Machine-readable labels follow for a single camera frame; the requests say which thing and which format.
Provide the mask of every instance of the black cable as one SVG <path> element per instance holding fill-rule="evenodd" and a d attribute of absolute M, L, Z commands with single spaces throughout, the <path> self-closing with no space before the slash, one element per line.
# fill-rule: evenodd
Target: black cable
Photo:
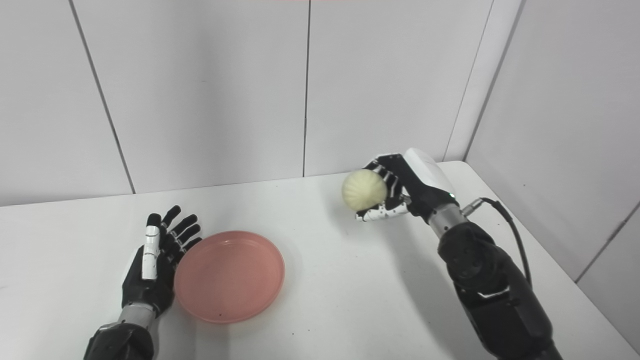
<path fill-rule="evenodd" d="M 491 204 L 494 209 L 496 209 L 500 215 L 507 221 L 509 224 L 511 231 L 513 231 L 513 236 L 516 238 L 516 243 L 518 244 L 518 250 L 520 251 L 520 258 L 522 259 L 522 267 L 524 268 L 524 276 L 527 279 L 527 282 L 531 286 L 531 271 L 529 271 L 529 260 L 527 260 L 527 254 L 524 251 L 524 244 L 522 243 L 522 238 L 520 237 L 520 233 L 516 228 L 516 224 L 513 222 L 513 218 L 504 208 L 504 206 L 496 200 L 491 200 L 488 197 L 483 197 L 482 200 L 488 204 Z"/>

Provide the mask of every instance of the cable connector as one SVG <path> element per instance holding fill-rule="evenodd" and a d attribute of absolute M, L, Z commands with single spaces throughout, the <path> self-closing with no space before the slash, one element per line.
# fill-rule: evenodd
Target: cable connector
<path fill-rule="evenodd" d="M 477 210 L 477 209 L 480 207 L 480 205 L 482 205 L 482 203 L 483 203 L 483 202 L 484 202 L 484 199 L 483 199 L 483 198 L 481 198 L 481 197 L 477 198 L 477 199 L 476 199 L 476 200 L 474 200 L 471 204 L 469 204 L 469 205 L 465 206 L 465 207 L 462 209 L 462 215 L 463 215 L 464 217 L 467 217 L 467 216 L 469 216 L 469 215 L 473 214 L 473 213 L 474 213 L 474 211 L 475 211 L 475 210 Z"/>

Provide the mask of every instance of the robotic arm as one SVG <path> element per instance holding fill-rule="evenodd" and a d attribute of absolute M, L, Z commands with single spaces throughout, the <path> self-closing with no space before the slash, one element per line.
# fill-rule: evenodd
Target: robotic arm
<path fill-rule="evenodd" d="M 147 219 L 142 245 L 122 283 L 122 312 L 118 321 L 98 328 L 89 340 L 84 360 L 151 360 L 153 340 L 149 328 L 173 301 L 173 276 L 184 254 L 201 238 L 189 240 L 200 226 L 196 215 L 184 218 L 171 231 L 171 222 L 180 213 L 174 206 L 161 219 Z"/>
<path fill-rule="evenodd" d="M 487 351 L 500 360 L 562 359 L 530 281 L 489 234 L 467 219 L 484 200 L 492 200 L 479 199 L 462 210 L 444 173 L 415 149 L 404 156 L 379 156 L 365 168 L 385 180 L 389 197 L 357 212 L 356 218 L 369 221 L 410 212 L 431 226 L 440 239 L 438 255 L 447 264 L 460 303 Z M 499 202 L 493 205 L 509 217 Z"/>

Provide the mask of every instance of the white wall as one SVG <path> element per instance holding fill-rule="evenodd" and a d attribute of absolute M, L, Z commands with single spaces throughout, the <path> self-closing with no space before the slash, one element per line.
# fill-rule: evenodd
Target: white wall
<path fill-rule="evenodd" d="M 491 3 L 313 1 L 305 173 L 409 147 L 441 160 Z"/>
<path fill-rule="evenodd" d="M 306 1 L 76 6 L 137 192 L 302 175 Z"/>
<path fill-rule="evenodd" d="M 576 279 L 640 200 L 637 1 L 528 1 L 468 162 Z"/>
<path fill-rule="evenodd" d="M 0 206 L 131 193 L 66 1 L 0 2 Z"/>
<path fill-rule="evenodd" d="M 618 331 L 640 352 L 640 211 L 629 219 L 578 282 Z"/>
<path fill-rule="evenodd" d="M 447 158 L 461 159 L 517 8 L 508 0 L 74 3 L 136 192 L 339 172 L 411 146 L 440 160 L 451 145 Z M 35 103 L 49 121 L 31 117 L 29 129 L 11 124 L 0 135 L 0 146 L 24 154 L 1 160 L 9 175 L 0 206 L 131 192 L 69 3 L 3 6 L 2 41 L 16 52 L 0 60 L 11 104 L 0 111 L 27 116 Z M 25 23 L 29 31 L 16 31 Z M 73 101 L 47 101 L 61 86 L 73 88 Z M 50 139 L 60 142 L 43 151 Z"/>

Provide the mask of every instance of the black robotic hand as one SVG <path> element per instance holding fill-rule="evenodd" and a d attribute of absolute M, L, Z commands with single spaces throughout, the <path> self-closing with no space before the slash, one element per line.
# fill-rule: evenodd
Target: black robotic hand
<path fill-rule="evenodd" d="M 180 213 L 180 207 L 174 206 L 162 221 L 160 215 L 151 214 L 147 226 L 156 225 L 160 232 L 159 254 L 157 255 L 157 279 L 144 280 L 142 276 L 145 246 L 141 246 L 122 283 L 122 307 L 144 303 L 153 307 L 156 317 L 171 306 L 173 300 L 173 277 L 178 263 L 184 254 L 198 243 L 201 238 L 189 239 L 200 231 L 196 224 L 198 217 L 191 214 L 178 223 L 171 231 L 169 225 Z"/>
<path fill-rule="evenodd" d="M 561 360 L 552 339 L 552 325 L 531 288 L 524 246 L 513 219 L 495 200 L 480 198 L 464 209 L 438 165 L 424 153 L 378 156 L 365 168 L 387 184 L 381 204 L 359 211 L 356 218 L 378 220 L 410 212 L 421 217 L 440 239 L 438 255 L 478 338 L 500 360 Z M 511 226 L 524 266 L 518 269 L 469 216 L 483 202 L 491 204 Z"/>
<path fill-rule="evenodd" d="M 142 245 L 122 283 L 122 312 L 117 322 L 103 325 L 87 346 L 85 360 L 151 360 L 154 347 L 148 328 L 173 301 L 175 269 L 185 253 L 201 238 L 198 217 L 190 215 L 168 230 L 180 214 L 174 206 L 163 219 L 147 220 L 147 243 Z"/>

